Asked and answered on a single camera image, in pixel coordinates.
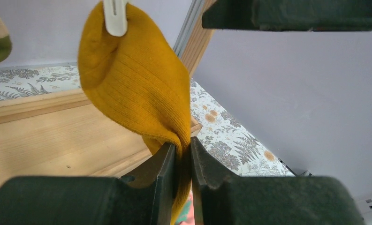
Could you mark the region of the pink patterned sock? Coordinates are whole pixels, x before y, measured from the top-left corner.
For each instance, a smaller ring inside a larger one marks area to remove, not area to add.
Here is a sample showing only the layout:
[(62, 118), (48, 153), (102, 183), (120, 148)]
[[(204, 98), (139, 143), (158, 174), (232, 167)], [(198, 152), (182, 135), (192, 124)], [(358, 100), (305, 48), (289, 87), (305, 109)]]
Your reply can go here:
[(193, 201), (193, 193), (190, 190), (188, 199), (178, 216), (175, 225), (194, 225), (195, 218), (194, 218), (194, 201)]

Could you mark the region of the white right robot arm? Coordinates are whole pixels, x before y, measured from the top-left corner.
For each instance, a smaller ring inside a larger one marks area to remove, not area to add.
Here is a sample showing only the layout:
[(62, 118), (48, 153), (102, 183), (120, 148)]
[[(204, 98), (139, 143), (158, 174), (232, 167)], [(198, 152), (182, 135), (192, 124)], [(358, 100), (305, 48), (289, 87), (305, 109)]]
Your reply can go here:
[(219, 0), (200, 83), (301, 174), (332, 176), (372, 224), (372, 0)]

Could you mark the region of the wooden hanger stand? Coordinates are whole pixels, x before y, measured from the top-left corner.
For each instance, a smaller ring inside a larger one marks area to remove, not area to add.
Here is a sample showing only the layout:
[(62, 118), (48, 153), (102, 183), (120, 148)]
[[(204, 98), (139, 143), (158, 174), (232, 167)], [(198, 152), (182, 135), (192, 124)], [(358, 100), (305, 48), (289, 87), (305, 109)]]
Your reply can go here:
[(0, 186), (23, 175), (119, 177), (149, 157), (81, 89), (0, 101)]

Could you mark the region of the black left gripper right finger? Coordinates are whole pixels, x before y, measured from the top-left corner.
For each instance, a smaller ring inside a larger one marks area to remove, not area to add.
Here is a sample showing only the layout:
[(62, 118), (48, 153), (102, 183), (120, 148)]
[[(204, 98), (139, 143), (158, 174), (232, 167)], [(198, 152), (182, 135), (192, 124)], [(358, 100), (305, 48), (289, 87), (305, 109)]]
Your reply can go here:
[(191, 139), (197, 225), (362, 225), (349, 192), (331, 177), (241, 177)]

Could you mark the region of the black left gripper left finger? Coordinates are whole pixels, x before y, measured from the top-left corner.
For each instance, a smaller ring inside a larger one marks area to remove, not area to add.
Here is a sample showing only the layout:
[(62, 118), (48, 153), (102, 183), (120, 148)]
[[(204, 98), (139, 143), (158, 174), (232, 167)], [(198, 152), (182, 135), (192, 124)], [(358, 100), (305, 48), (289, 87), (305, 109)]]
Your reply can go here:
[(175, 146), (116, 177), (19, 176), (0, 187), (0, 225), (168, 225)]

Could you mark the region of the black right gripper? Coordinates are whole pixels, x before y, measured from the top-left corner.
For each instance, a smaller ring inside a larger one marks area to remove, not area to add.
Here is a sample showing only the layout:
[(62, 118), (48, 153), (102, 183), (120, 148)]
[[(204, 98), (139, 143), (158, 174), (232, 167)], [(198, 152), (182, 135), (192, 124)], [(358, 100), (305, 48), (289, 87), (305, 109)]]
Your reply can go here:
[(371, 31), (372, 0), (218, 0), (202, 14), (216, 30)]

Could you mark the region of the mustard yellow sock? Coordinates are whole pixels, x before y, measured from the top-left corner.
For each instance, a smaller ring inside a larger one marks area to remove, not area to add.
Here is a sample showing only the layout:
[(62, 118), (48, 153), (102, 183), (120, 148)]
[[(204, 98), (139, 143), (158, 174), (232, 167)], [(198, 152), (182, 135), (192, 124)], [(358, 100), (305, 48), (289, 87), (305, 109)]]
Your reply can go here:
[(110, 35), (103, 2), (90, 12), (81, 35), (77, 66), (81, 87), (106, 117), (140, 135), (152, 154), (176, 146), (176, 194), (171, 224), (190, 191), (190, 77), (155, 22), (126, 5), (125, 35)]

